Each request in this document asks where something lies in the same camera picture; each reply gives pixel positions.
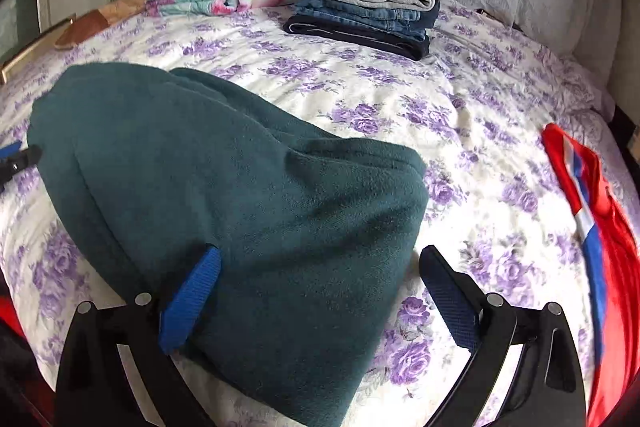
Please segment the gold trim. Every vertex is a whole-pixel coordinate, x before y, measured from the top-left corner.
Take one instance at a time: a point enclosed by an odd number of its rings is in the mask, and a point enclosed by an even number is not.
[[[0,85],[9,82],[12,76],[18,71],[24,68],[32,60],[42,57],[45,53],[52,50],[54,42],[56,42],[60,35],[74,23],[76,14],[61,20],[59,23],[53,25],[47,29],[44,33],[40,34],[34,41],[31,41],[25,47],[23,47],[17,54],[6,61],[2,65],[0,74]]]

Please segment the floral bedsheet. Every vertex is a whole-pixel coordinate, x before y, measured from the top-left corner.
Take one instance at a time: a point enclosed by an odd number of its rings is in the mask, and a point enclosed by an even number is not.
[[[344,425],[424,425],[468,360],[418,276],[417,255],[429,244],[454,269],[514,305],[561,303],[588,397],[589,282],[574,218],[540,140],[545,124],[556,121],[587,145],[601,146],[605,172],[636,231],[640,223],[638,196],[620,152],[590,111],[597,93],[588,73],[449,1],[442,3],[431,55],[421,62],[287,35],[280,27],[289,15],[282,7],[219,18],[138,16],[70,52],[46,55],[0,89],[0,145],[25,139],[33,100],[70,64],[120,60],[207,71],[339,136],[412,147],[428,166],[430,201],[415,262]],[[65,232],[37,169],[16,176],[0,196],[0,268],[40,370],[54,387],[76,305],[121,301]],[[189,360],[174,360],[218,425],[297,425]],[[512,348],[478,425],[496,415],[517,360]]]

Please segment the brown cushion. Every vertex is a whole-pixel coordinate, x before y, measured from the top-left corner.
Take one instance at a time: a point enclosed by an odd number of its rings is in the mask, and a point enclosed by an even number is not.
[[[107,29],[109,23],[98,10],[83,15],[75,20],[75,22],[60,35],[60,38],[54,44],[57,50],[70,50],[71,48],[84,42],[89,37]]]

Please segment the metal screw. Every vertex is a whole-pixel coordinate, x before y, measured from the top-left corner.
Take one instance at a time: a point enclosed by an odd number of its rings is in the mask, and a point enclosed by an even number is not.
[[[560,304],[558,304],[557,302],[549,302],[549,304],[546,305],[546,309],[552,312],[554,315],[560,315],[562,313],[562,306],[560,306]]]
[[[489,295],[486,296],[486,301],[496,308],[499,308],[504,304],[504,299],[497,293],[489,293]]]
[[[136,304],[138,306],[146,306],[149,302],[151,302],[151,293],[144,292],[136,295]]]
[[[80,304],[78,304],[78,313],[81,313],[82,315],[84,315],[85,313],[88,313],[91,310],[91,302],[89,301],[84,301],[81,302]]]

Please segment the green fleece blanket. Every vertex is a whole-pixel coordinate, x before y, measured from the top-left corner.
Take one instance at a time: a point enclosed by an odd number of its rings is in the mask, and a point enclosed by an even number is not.
[[[34,103],[28,143],[68,233],[127,302],[214,244],[222,273],[186,352],[300,423],[340,425],[424,214],[417,153],[340,139],[210,74],[132,64],[69,68]]]

